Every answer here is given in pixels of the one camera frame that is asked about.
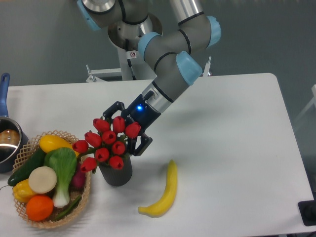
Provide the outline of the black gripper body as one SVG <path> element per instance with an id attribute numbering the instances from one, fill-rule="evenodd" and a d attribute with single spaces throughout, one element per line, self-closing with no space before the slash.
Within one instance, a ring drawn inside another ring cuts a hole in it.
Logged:
<path id="1" fill-rule="evenodd" d="M 121 117 L 124 118 L 128 125 L 137 122 L 141 126 L 139 135 L 161 115 L 153 109 L 147 102 L 154 94 L 147 93 L 145 96 L 140 94 L 126 109 L 122 110 Z"/>

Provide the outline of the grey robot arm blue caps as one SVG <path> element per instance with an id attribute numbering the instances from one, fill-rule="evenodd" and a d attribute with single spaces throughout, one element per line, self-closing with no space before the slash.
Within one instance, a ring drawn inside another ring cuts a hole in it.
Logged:
<path id="1" fill-rule="evenodd" d="M 152 142 L 146 129 L 203 74 L 191 54 L 220 40 L 219 22 L 205 15 L 198 0 L 172 0 L 179 28 L 163 36 L 146 0 L 79 0 L 77 5 L 90 28 L 108 28 L 112 44 L 124 52 L 137 51 L 142 67 L 156 75 L 128 107 L 115 102 L 104 112 L 111 118 L 120 111 L 128 124 L 140 124 L 140 131 L 127 140 L 127 151 L 139 156 Z"/>

